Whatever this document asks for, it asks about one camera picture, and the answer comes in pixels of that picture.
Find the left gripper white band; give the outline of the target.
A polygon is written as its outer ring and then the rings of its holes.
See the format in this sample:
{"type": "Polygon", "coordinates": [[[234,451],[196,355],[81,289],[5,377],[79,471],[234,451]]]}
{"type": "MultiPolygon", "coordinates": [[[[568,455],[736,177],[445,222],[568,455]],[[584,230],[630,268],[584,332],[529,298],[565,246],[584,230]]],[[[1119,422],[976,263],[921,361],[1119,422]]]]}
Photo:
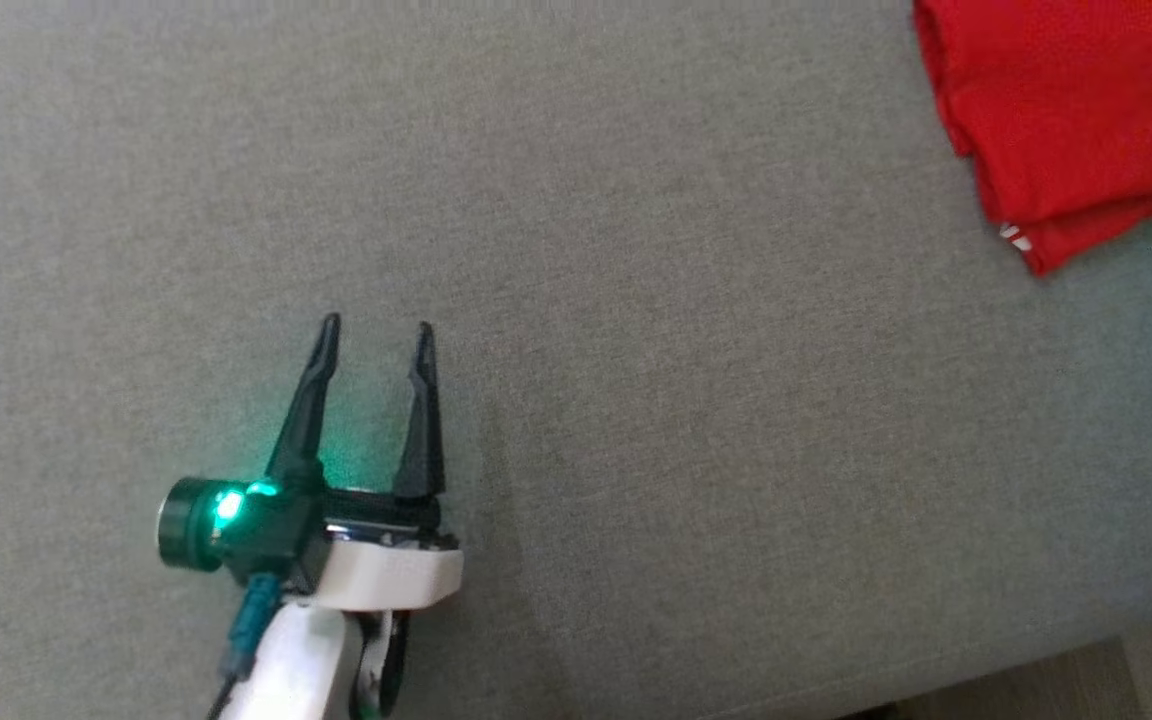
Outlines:
{"type": "MultiPolygon", "coordinates": [[[[340,314],[325,314],[265,477],[285,488],[326,487],[320,444],[338,370],[340,314]]],[[[442,411],[435,333],[419,324],[410,366],[412,404],[393,495],[329,488],[324,501],[329,555],[310,602],[335,611],[420,611],[460,591],[465,553],[442,529],[442,411]]]]}

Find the red garment with white stripes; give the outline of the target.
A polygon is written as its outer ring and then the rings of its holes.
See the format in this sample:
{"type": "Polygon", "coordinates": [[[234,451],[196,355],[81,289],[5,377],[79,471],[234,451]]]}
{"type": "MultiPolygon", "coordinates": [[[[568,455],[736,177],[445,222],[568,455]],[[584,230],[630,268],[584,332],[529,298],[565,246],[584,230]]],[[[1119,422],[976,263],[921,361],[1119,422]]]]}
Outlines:
{"type": "Polygon", "coordinates": [[[1152,219],[1152,0],[911,0],[984,215],[1046,275],[1152,219]]]}

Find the grey fabric sofa seat cushion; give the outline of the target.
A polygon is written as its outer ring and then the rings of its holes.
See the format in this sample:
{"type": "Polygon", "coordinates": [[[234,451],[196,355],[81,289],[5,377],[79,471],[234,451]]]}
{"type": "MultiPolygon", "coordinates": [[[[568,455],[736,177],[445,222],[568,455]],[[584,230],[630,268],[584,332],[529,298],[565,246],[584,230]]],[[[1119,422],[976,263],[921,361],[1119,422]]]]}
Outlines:
{"type": "Polygon", "coordinates": [[[1039,279],[911,0],[0,0],[0,720],[202,720],[164,568],[323,314],[378,486],[422,320],[462,591],[401,720],[799,720],[1152,623],[1152,223],[1039,279]]]}

